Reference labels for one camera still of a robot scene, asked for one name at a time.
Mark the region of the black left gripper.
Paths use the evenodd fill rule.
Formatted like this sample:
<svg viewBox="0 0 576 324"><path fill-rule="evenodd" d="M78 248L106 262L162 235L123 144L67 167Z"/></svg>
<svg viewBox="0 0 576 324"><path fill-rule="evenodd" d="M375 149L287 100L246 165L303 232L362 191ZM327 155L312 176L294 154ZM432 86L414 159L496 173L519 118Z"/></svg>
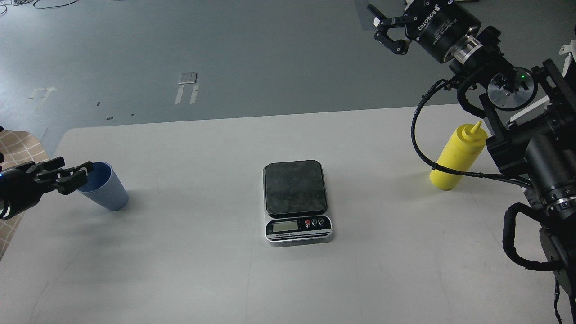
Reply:
<svg viewBox="0 0 576 324"><path fill-rule="evenodd" d="M45 193L57 191L69 195L88 183L88 175L94 170L92 162L72 168L63 168L64 165L64 157L56 157L33 162L25 171L19 168L3 171L0 181L1 219L11 219L39 203L43 193L34 176L38 176L38 183Z"/></svg>

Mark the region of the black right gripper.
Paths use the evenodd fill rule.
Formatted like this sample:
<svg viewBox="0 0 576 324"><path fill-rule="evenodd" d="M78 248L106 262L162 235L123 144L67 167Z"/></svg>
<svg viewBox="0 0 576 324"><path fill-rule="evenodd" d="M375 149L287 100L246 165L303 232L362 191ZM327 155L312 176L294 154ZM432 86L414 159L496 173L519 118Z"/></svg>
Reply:
<svg viewBox="0 0 576 324"><path fill-rule="evenodd" d="M368 11L377 28L374 39L382 46L393 54L405 55L411 41L415 41L439 63L453 59L452 48L459 40L477 35L482 26L455 0L412 0L400 17L386 17L372 4L368 4ZM387 33L395 27L405 27L408 39L391 39Z"/></svg>

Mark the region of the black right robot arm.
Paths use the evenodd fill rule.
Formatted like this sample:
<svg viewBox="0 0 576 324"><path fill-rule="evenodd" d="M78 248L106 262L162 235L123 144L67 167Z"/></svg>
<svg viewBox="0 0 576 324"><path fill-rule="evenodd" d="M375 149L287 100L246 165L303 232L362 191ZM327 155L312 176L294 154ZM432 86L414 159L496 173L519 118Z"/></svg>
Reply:
<svg viewBox="0 0 576 324"><path fill-rule="evenodd" d="M564 45L564 69L550 59L541 67L512 65L502 53L500 31L456 0L407 0L399 17L376 6L374 38L392 53L405 55L418 43L437 62L450 62L454 76L436 81L422 96L411 122L416 154L433 171L486 178L524 188L528 205L515 203L504 214L503 250L532 271L555 276L575 316L575 42ZM416 123L439 90L456 90L464 111L487 119L492 136L475 135L479 124L457 129L435 162L416 142Z"/></svg>

